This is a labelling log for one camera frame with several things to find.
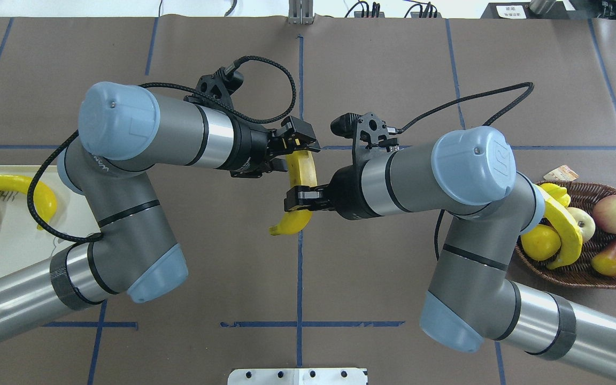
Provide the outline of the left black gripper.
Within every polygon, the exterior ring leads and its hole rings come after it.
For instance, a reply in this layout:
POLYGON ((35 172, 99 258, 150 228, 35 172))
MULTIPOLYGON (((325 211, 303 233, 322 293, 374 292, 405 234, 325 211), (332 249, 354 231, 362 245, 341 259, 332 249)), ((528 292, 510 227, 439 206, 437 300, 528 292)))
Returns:
POLYGON ((286 117, 281 127, 272 133, 262 125, 246 120, 232 120, 232 126, 229 172, 233 178, 260 178, 265 173, 288 172, 288 161, 280 155, 301 150, 321 151, 311 124, 298 117, 286 117))

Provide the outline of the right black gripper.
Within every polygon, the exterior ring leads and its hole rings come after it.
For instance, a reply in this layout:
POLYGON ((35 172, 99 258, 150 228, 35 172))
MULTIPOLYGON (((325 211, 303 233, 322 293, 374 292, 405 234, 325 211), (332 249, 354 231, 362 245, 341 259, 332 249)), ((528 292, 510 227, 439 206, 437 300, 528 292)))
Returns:
POLYGON ((377 218, 367 204, 356 166, 342 167, 335 172, 328 184, 291 187, 284 199, 284 212, 301 210, 336 211, 349 221, 377 218))

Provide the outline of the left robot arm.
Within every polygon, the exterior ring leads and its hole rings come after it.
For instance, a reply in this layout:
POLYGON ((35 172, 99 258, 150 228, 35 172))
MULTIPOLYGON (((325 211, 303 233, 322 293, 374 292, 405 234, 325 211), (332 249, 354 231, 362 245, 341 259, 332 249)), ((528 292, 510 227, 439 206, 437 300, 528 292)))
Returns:
POLYGON ((58 171, 86 198, 99 232, 0 278, 0 342, 112 295, 142 304, 185 282, 181 245, 147 176, 152 166, 258 178, 285 171, 283 156, 320 150, 310 124, 286 111, 281 127, 267 129, 233 109, 232 92, 210 76, 195 89, 101 81, 88 90, 58 171))

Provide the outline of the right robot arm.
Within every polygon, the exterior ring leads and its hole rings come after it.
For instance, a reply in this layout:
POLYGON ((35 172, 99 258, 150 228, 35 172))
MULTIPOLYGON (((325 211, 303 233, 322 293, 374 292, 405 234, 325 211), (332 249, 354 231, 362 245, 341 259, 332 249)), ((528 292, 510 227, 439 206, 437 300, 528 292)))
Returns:
POLYGON ((518 237, 546 195, 516 169, 501 132, 455 130, 393 150, 398 130, 355 128, 353 164, 323 186, 292 188, 286 211, 334 210, 349 220, 443 209, 453 216, 421 311, 423 331, 475 352, 502 341, 542 360, 616 380, 616 318, 506 278, 518 237))

